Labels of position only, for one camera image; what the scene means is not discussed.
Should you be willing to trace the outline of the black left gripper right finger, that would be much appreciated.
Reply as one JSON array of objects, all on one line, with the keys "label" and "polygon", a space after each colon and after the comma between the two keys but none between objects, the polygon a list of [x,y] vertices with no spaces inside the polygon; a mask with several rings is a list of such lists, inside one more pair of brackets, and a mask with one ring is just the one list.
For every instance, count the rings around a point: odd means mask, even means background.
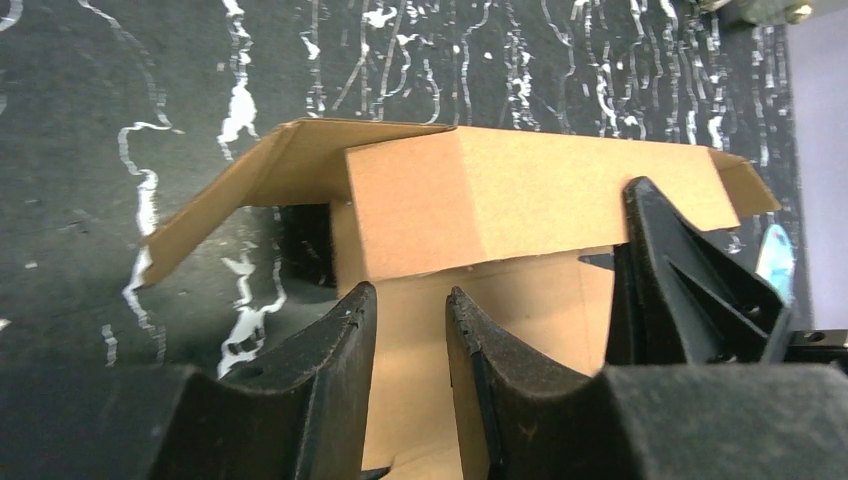
[{"label": "black left gripper right finger", "polygon": [[847,378],[821,365],[627,366],[586,376],[462,289],[446,341],[466,479],[843,479]]}]

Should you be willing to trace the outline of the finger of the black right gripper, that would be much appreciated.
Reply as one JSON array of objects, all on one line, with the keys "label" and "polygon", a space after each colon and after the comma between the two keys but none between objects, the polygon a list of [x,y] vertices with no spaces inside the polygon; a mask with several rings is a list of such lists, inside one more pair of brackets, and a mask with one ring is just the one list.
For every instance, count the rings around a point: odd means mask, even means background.
[{"label": "finger of the black right gripper", "polygon": [[713,245],[647,177],[622,192],[628,241],[613,249],[609,365],[779,364],[791,311]]}]

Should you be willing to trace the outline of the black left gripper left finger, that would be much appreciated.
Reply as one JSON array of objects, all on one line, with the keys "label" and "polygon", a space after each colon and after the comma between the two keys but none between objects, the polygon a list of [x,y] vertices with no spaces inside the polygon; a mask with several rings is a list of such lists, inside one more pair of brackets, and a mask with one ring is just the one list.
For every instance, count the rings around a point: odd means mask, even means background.
[{"label": "black left gripper left finger", "polygon": [[5,367],[5,479],[356,479],[377,292],[356,285],[214,379],[192,366]]}]

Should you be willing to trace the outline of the brown cardboard box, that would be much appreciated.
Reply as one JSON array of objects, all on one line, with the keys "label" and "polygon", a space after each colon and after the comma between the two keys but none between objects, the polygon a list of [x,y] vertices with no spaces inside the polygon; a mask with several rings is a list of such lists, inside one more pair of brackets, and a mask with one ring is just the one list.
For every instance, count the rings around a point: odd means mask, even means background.
[{"label": "brown cardboard box", "polygon": [[626,241],[622,192],[643,176],[703,231],[779,206],[747,159],[700,145],[302,118],[148,235],[143,281],[165,278],[241,207],[328,205],[338,292],[362,281],[377,291],[362,464],[458,479],[451,289],[555,361],[596,372],[613,275],[582,256]]}]

